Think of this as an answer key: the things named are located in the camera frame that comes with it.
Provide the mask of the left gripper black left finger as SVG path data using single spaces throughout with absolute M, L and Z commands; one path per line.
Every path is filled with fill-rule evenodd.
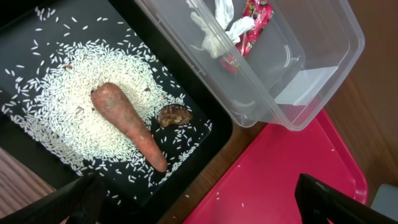
M 1 218 L 1 224 L 88 223 L 98 221 L 104 202 L 104 183 L 88 174 L 46 197 Z

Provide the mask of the red snack wrapper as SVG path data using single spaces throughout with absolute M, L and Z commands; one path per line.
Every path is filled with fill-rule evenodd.
M 236 21 L 232 0 L 215 1 L 215 18 L 242 57 L 247 57 L 261 32 L 274 15 L 267 0 L 247 0 L 242 17 Z

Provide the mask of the brown food scrap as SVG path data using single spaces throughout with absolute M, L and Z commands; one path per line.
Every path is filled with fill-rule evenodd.
M 157 122 L 161 127 L 170 125 L 181 125 L 188 123 L 193 119 L 193 115 L 189 110 L 180 104 L 171 104 L 164 106 L 157 117 Z

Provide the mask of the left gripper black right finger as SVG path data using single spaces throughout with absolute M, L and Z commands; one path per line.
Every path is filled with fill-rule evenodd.
M 303 224 L 397 224 L 308 174 L 300 174 L 295 200 Z

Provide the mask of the white rice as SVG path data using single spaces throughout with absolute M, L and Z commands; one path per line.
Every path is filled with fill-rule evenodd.
M 129 184 L 143 181 L 154 188 L 170 180 L 198 147 L 187 135 L 193 119 L 164 128 L 157 122 L 166 105 L 193 111 L 184 94 L 175 95 L 160 84 L 156 60 L 145 43 L 132 41 L 132 30 L 115 47 L 103 38 L 61 40 L 48 63 L 39 63 L 42 77 L 23 79 L 15 68 L 10 70 L 17 93 L 1 102 L 1 113 L 79 176 L 126 174 Z M 95 109 L 91 92 L 104 83 L 116 84 L 128 97 L 166 158 L 166 172 L 157 172 Z

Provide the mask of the white tissue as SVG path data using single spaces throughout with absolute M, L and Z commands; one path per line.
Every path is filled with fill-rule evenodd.
M 218 58 L 227 52 L 220 39 L 219 33 L 211 27 L 196 12 L 190 13 L 191 20 L 205 33 L 201 47 L 190 45 L 193 49 L 206 51 L 211 58 Z M 233 23 L 229 30 L 226 30 L 234 18 L 234 6 L 232 0 L 215 0 L 215 19 L 221 26 L 222 31 L 228 36 L 233 44 L 241 41 L 240 36 L 254 28 L 254 19 L 244 16 Z

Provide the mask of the orange carrot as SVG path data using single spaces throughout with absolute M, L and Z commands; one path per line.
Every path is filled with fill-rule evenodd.
M 91 92 L 91 101 L 99 114 L 130 139 L 155 170 L 167 170 L 162 151 L 120 87 L 104 83 Z

